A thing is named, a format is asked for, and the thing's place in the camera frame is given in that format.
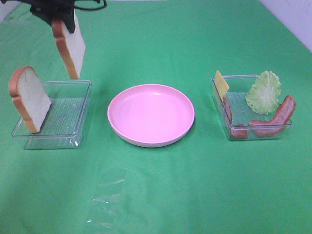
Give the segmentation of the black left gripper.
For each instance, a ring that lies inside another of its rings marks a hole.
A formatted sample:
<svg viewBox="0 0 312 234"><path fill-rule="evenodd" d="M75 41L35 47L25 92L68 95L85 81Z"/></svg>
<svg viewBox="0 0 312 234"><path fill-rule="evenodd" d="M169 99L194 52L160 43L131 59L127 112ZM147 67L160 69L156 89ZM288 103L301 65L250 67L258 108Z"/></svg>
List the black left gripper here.
<svg viewBox="0 0 312 234"><path fill-rule="evenodd" d="M58 16L69 33L75 32L74 0L21 0L21 2L31 5L30 12L32 15L50 26L56 10L59 9Z"/></svg>

